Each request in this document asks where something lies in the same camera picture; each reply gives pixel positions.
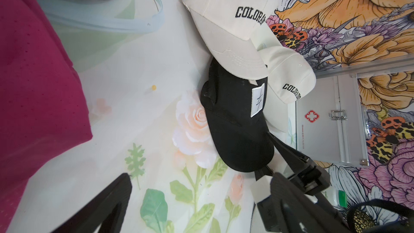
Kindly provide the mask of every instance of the baseball cap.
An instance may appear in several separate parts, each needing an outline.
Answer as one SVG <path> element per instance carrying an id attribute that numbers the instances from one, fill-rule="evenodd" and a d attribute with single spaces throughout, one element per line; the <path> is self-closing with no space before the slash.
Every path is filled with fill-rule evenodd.
<path id="1" fill-rule="evenodd" d="M 266 136 L 269 130 L 262 111 L 266 91 L 267 78 L 249 82 L 230 74 L 213 59 L 200 100 L 217 152 L 234 170 L 253 172 L 273 158 L 274 147 Z"/>
<path id="2" fill-rule="evenodd" d="M 268 71 L 250 37 L 279 0 L 182 0 L 210 52 L 231 74 L 250 80 Z"/>
<path id="3" fill-rule="evenodd" d="M 315 73 L 305 58 L 292 49 L 273 46 L 260 50 L 259 54 L 269 69 L 264 116 L 273 127 L 286 128 L 287 104 L 304 97 L 315 87 Z"/>

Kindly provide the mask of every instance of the cap brim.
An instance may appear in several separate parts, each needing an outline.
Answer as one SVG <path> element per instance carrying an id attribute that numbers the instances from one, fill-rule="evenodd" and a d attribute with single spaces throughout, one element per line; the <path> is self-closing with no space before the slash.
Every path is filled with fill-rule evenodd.
<path id="1" fill-rule="evenodd" d="M 282 132 L 288 131 L 287 104 L 277 97 L 271 87 L 267 87 L 266 105 L 263 114 L 272 127 Z"/>
<path id="2" fill-rule="evenodd" d="M 249 80 L 267 77 L 267 67 L 251 40 L 242 40 L 190 9 L 195 25 L 211 54 L 231 74 Z"/>
<path id="3" fill-rule="evenodd" d="M 201 103 L 204 107 L 210 98 L 206 97 L 208 82 L 201 90 Z M 273 158 L 274 147 L 266 133 L 268 128 L 263 113 L 256 124 L 240 126 L 229 122 L 215 111 L 205 108 L 211 136 L 222 160 L 232 169 L 240 172 L 253 172 L 266 166 Z"/>

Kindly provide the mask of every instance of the black fabric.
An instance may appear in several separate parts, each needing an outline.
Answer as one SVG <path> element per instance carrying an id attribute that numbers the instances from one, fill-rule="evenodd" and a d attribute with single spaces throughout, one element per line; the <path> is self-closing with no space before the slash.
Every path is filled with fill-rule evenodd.
<path id="1" fill-rule="evenodd" d="M 201 90 L 210 132 L 217 152 L 234 170 L 253 172 L 266 166 L 273 158 L 274 147 L 266 136 L 269 131 L 262 110 L 251 116 L 252 89 L 265 84 L 267 78 L 252 85 L 226 71 L 213 59 L 209 81 Z"/>

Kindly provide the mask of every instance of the white baseball cap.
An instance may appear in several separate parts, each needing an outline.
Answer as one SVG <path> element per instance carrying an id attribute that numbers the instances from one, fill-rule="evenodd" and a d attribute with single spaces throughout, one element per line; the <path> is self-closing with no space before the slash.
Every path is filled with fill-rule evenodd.
<path id="1" fill-rule="evenodd" d="M 305 58 L 292 49 L 273 46 L 260 50 L 259 54 L 269 70 L 263 114 L 270 125 L 286 132 L 287 104 L 315 87 L 315 73 Z"/>
<path id="2" fill-rule="evenodd" d="M 250 80 L 268 71 L 250 37 L 279 0 L 182 0 L 210 52 L 231 74 Z"/>

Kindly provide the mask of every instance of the metal latch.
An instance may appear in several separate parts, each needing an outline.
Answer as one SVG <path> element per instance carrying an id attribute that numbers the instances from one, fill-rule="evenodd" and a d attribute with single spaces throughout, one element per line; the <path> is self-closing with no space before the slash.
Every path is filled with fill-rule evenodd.
<path id="1" fill-rule="evenodd" d="M 346 120 L 347 119 L 347 111 L 345 110 L 331 110 L 329 113 L 329 118 L 331 120 Z"/>

